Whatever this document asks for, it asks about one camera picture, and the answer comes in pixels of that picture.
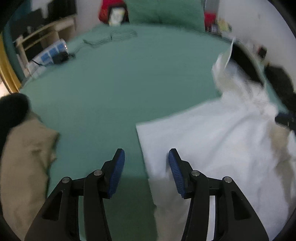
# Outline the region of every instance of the tan garment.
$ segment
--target tan garment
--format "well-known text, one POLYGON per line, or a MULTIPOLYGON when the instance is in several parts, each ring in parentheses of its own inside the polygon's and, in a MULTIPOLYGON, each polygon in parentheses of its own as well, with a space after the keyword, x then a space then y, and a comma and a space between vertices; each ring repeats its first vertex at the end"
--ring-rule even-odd
POLYGON ((54 161, 58 133, 30 114, 6 140, 0 167, 3 217, 21 239, 46 198, 47 171, 54 161))

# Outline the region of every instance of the yellow pole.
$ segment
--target yellow pole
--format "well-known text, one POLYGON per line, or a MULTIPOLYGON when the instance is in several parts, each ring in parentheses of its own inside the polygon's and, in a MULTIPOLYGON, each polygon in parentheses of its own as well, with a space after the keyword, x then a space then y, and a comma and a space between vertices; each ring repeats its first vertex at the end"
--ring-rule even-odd
POLYGON ((21 83, 8 60, 2 33, 0 34, 0 76, 10 93, 19 92, 21 83))

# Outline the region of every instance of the wooden desk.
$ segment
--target wooden desk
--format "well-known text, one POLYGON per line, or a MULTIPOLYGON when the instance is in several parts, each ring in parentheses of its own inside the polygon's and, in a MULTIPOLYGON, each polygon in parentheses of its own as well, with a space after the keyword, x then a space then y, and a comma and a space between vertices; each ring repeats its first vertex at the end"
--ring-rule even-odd
POLYGON ((42 28, 36 30, 35 32, 31 33, 27 37, 23 38, 22 35, 20 35, 16 39, 16 47, 18 49, 18 53, 20 55, 20 58, 26 66, 28 64, 28 58, 26 56, 26 50, 31 48, 37 43, 41 43, 43 48, 46 48, 59 39, 64 39, 65 41, 70 40, 75 36, 75 20, 74 16, 67 17, 58 21, 54 21, 52 23, 49 23, 42 28), (36 36, 37 34, 43 32, 43 35, 35 40, 34 42, 30 43, 28 46, 24 48, 24 43, 31 39, 32 37, 36 36))

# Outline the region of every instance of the blue gripper pad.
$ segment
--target blue gripper pad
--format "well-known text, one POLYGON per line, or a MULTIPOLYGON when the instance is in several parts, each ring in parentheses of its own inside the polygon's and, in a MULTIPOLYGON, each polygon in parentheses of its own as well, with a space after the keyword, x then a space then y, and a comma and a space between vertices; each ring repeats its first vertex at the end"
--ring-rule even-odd
POLYGON ((172 173, 173 173, 173 177, 175 180, 178 193, 181 194, 182 198, 184 198, 184 195, 185 195, 184 179, 181 174, 180 168, 178 166, 177 160, 174 154, 172 153, 172 151, 169 151, 168 153, 168 162, 170 164, 170 169, 172 170, 172 173))
POLYGON ((121 173, 123 170, 124 161, 125 161, 125 153, 124 153, 124 150, 121 150, 120 155, 117 159, 116 165, 114 167, 113 173, 110 178, 110 184, 109 184, 109 190, 108 190, 109 198, 111 198, 112 195, 116 192, 119 179, 121 177, 121 173))

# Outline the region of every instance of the teal curtain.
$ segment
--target teal curtain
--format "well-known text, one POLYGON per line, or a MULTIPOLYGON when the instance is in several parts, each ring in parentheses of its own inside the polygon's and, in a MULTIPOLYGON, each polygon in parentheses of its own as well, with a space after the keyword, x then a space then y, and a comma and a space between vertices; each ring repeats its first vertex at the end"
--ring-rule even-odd
POLYGON ((10 35, 10 22, 20 19, 21 17, 25 16, 29 12, 31 12, 31 0, 25 0, 22 3, 22 5, 20 5, 19 8, 15 11, 12 17, 9 19, 9 21, 7 22, 3 30, 3 42, 4 42, 5 51, 10 61, 10 64, 14 69, 20 82, 22 82, 25 79, 25 75, 17 59, 17 56, 16 56, 17 52, 10 35))

